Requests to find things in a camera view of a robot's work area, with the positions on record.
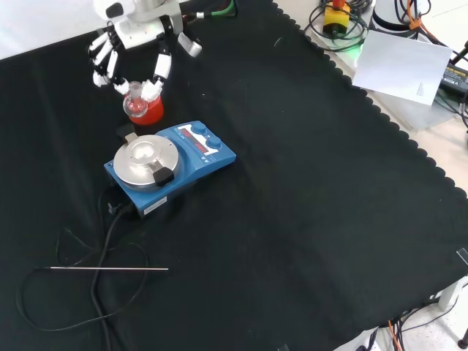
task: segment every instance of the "orange cable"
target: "orange cable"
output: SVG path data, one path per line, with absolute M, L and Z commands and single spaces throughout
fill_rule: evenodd
M 398 349 L 398 351 L 403 351 L 403 350 L 401 349 L 401 346 L 400 346 L 399 341 L 397 340 L 397 338 L 396 338 L 396 336 L 395 336 L 395 333 L 393 332 L 392 323 L 390 322 L 390 320 L 388 321 L 388 327 L 390 328 L 390 332 L 391 332 L 391 334 L 392 334 L 393 342 L 395 343 L 396 348 Z
M 424 26 L 424 23 L 423 23 L 423 20 L 421 19 L 421 17 L 419 18 L 413 18 L 412 14 L 411 14 L 411 2 L 410 0 L 407 0 L 407 14 L 408 14 L 408 18 L 409 18 L 409 27 L 411 29 L 416 29 L 418 27 L 421 27 L 430 37 L 432 37 L 433 39 L 435 39 L 436 41 L 439 41 L 435 35 L 433 35 L 427 28 L 426 26 Z

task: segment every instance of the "black tablecloth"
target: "black tablecloth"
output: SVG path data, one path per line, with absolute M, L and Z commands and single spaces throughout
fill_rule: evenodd
M 192 25 L 203 54 L 174 49 L 165 118 L 140 130 L 201 120 L 238 159 L 150 219 L 118 226 L 114 242 L 139 243 L 174 272 L 151 276 L 111 320 L 123 350 L 332 350 L 466 273 L 456 255 L 468 246 L 465 193 L 269 0 L 239 3 L 236 19 Z M 15 310 L 25 274 L 54 264 L 61 228 L 90 244 L 99 232 L 103 164 L 126 116 L 112 88 L 92 83 L 95 36 L 0 62 L 3 350 L 102 346 L 99 324 L 40 333 Z M 124 76 L 151 76 L 156 52 L 129 53 Z M 86 253 L 69 244 L 70 261 Z M 123 246 L 106 264 L 143 262 Z M 95 316 L 91 276 L 34 276 L 31 317 L 53 328 Z M 104 275 L 106 310 L 139 278 Z

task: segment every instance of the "green cable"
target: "green cable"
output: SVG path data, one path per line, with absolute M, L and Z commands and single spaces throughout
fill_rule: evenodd
M 221 11 L 215 11 L 215 12 L 212 12 L 211 15 L 213 17 L 220 17 L 220 16 L 225 16 L 225 15 L 228 15 L 235 7 L 235 2 L 234 0 L 231 0 L 231 3 L 229 4 L 228 7 L 226 7 L 224 10 L 221 10 Z

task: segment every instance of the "metal rod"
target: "metal rod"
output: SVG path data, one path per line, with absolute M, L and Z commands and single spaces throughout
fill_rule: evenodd
M 75 269 L 88 271 L 169 271 L 169 268 L 122 268 L 122 267 L 49 267 L 49 269 Z

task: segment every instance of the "scalloped edge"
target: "scalloped edge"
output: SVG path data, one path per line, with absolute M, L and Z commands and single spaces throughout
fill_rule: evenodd
M 424 158 L 430 165 L 434 166 L 437 175 L 442 178 L 442 181 L 445 183 L 446 186 L 448 186 L 450 189 L 452 189 L 452 193 L 455 196 L 455 198 L 463 198 L 466 200 L 468 198 L 467 192 L 465 192 L 462 188 L 459 188 L 456 186 L 455 181 L 447 177 L 446 172 L 439 166 L 437 166 L 437 163 L 434 159 L 428 156 L 428 153 L 426 150 L 423 148 L 419 148 L 419 144 L 416 140 L 410 139 L 410 136 L 403 130 L 400 129 L 399 124 L 391 121 L 390 116 L 386 115 L 385 113 L 382 113 L 382 110 L 380 109 L 379 106 L 374 104 L 374 100 L 368 96 L 368 92 L 362 88 L 358 88 L 352 85 L 352 79 L 348 75 L 345 75 L 343 73 L 342 69 L 339 69 L 336 66 L 336 62 L 331 59 L 329 55 L 325 53 L 325 51 L 319 46 L 312 41 L 312 38 L 309 35 L 305 34 L 305 31 L 301 29 L 301 26 L 299 26 L 295 20 L 293 20 L 289 15 L 284 13 L 284 10 L 279 7 L 279 5 L 274 2 L 274 0 L 269 0 L 271 2 L 271 6 L 276 10 L 277 13 L 279 13 L 283 18 L 287 20 L 290 24 L 292 24 L 297 30 L 298 33 L 303 36 L 309 44 L 315 49 L 317 52 L 321 53 L 322 56 L 325 58 L 325 60 L 328 62 L 328 65 L 332 70 L 334 70 L 336 73 L 341 75 L 342 79 L 346 81 L 347 86 L 353 89 L 357 89 L 359 91 L 362 91 L 363 97 L 365 101 L 367 102 L 368 105 L 371 106 L 372 109 L 377 110 L 378 116 L 387 124 L 389 124 L 389 129 L 392 129 L 392 132 L 396 133 L 404 142 L 408 145 L 408 148 L 416 150 L 417 154 L 419 154 L 422 158 Z

